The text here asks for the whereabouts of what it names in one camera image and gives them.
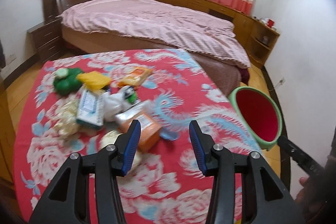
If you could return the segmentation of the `person's right hand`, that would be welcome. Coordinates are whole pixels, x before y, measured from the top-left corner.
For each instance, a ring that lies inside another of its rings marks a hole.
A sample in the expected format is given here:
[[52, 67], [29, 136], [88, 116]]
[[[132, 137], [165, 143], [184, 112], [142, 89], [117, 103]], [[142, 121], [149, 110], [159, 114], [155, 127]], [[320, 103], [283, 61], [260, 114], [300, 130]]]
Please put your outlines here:
[[326, 200], [325, 198], [315, 199], [315, 193], [312, 186], [309, 185], [308, 177], [301, 177], [299, 184], [302, 189], [298, 192], [295, 202], [302, 206], [304, 211], [307, 211], [308, 216], [315, 216], [325, 206]]

